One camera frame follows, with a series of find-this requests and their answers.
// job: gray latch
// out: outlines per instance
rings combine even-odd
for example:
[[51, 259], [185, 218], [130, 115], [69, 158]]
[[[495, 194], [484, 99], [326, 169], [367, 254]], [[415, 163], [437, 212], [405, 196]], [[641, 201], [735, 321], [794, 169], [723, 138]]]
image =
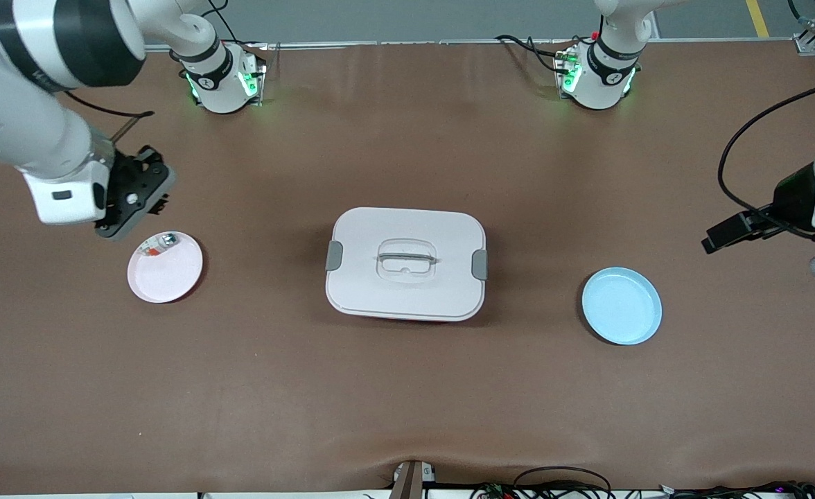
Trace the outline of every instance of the gray latch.
[[477, 249], [472, 253], [472, 277], [478, 281], [487, 281], [487, 250]]
[[324, 269], [328, 272], [335, 271], [343, 265], [343, 244], [337, 240], [328, 243], [328, 261], [324, 264]]

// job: white robotic arm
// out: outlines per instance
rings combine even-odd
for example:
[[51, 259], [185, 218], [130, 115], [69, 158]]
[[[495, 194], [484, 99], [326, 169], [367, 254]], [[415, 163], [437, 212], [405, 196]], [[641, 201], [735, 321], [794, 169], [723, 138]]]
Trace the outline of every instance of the white robotic arm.
[[595, 0], [603, 23], [592, 44], [580, 42], [567, 51], [557, 67], [562, 94], [591, 110], [606, 110], [629, 91], [638, 57], [654, 27], [649, 13], [687, 0]]
[[255, 57], [184, 13], [197, 3], [0, 0], [0, 162], [24, 175], [41, 221], [95, 221], [114, 239], [163, 207], [175, 176], [161, 156], [122, 155], [52, 95], [128, 85], [145, 61], [143, 33], [170, 44], [208, 110], [231, 113], [256, 98]]

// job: brown tabletop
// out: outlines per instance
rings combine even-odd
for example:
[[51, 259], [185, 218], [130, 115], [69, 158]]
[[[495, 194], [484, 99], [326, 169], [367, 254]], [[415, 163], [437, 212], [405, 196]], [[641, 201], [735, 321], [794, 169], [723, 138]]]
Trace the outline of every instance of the brown tabletop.
[[[271, 57], [265, 104], [233, 116], [194, 107], [163, 54], [128, 88], [78, 92], [157, 111], [119, 146], [151, 144], [179, 174], [122, 243], [41, 225], [0, 166], [0, 493], [362, 489], [408, 458], [440, 481], [544, 464], [617, 487], [815, 480], [815, 244], [699, 242], [738, 211], [715, 183], [725, 142], [814, 86], [814, 59], [791, 42], [654, 44], [629, 97], [594, 112], [502, 46]], [[742, 139], [728, 182], [764, 204], [814, 156], [811, 98]], [[335, 312], [327, 241], [356, 206], [480, 220], [481, 312]], [[206, 278], [144, 303], [129, 255], [171, 229], [204, 244]], [[638, 347], [579, 316], [585, 278], [610, 265], [660, 291], [662, 326]]]

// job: white container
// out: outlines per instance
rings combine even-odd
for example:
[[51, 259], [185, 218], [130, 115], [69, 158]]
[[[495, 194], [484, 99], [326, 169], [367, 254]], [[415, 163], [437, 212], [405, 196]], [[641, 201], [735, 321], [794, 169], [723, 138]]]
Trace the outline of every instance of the white container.
[[348, 315], [468, 319], [484, 303], [487, 249], [465, 213], [355, 208], [334, 225], [328, 300]]

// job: plate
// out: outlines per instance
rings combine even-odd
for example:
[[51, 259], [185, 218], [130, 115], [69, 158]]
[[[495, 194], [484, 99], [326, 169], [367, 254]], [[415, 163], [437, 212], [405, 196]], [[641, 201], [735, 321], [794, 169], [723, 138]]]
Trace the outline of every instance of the plate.
[[169, 303], [182, 298], [201, 277], [204, 255], [197, 240], [181, 231], [163, 231], [152, 237], [172, 232], [179, 238], [179, 243], [167, 252], [145, 256], [134, 251], [128, 264], [131, 290], [147, 302]]
[[583, 288], [583, 315], [602, 338], [640, 344], [660, 326], [660, 295], [645, 276], [627, 268], [596, 272]]

